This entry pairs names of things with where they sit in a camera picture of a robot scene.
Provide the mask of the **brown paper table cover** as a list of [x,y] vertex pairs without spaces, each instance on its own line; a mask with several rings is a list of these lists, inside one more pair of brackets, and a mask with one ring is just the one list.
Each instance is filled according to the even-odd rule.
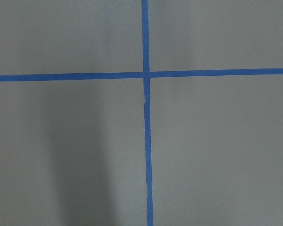
[[0,0],[0,226],[283,226],[283,0]]

